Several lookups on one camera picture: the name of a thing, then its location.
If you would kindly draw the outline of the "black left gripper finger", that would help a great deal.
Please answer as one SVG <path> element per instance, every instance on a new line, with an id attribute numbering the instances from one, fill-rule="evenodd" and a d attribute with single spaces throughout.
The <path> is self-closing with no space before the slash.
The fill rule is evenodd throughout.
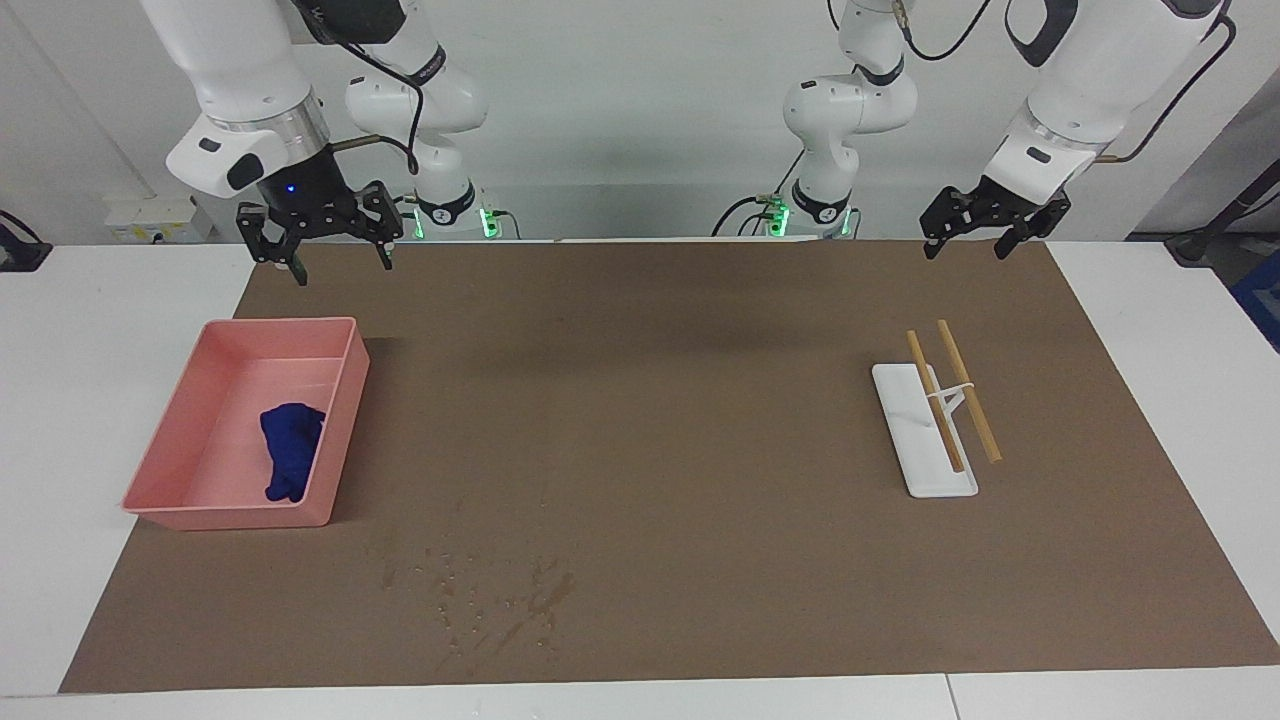
<path id="1" fill-rule="evenodd" d="M 1068 193 L 1056 192 L 1044 206 L 1024 217 L 1015 217 L 1000 240 L 995 242 L 995 256 L 998 260 L 1005 260 L 1021 243 L 1050 237 L 1070 209 L 1071 200 Z"/>
<path id="2" fill-rule="evenodd" d="M 945 245 L 972 228 L 974 197 L 956 187 L 943 187 L 920 214 L 924 255 L 934 260 Z"/>

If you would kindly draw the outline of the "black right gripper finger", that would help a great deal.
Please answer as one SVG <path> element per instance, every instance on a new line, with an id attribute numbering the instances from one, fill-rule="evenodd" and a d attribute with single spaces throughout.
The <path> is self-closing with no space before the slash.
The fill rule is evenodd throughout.
<path id="1" fill-rule="evenodd" d="M 291 273 L 296 284 L 306 287 L 308 273 L 298 259 L 298 247 L 303 233 L 297 225 L 288 225 L 278 240 L 270 240 L 265 228 L 269 220 L 269 208 L 255 202 L 238 205 L 238 231 L 252 259 L 259 264 L 271 264 Z"/>
<path id="2" fill-rule="evenodd" d="M 390 272 L 394 268 L 392 260 L 394 243 L 404 234 L 404 223 L 397 201 L 388 187 L 375 179 L 355 192 L 355 202 L 352 236 L 370 243 L 381 266 Z"/>

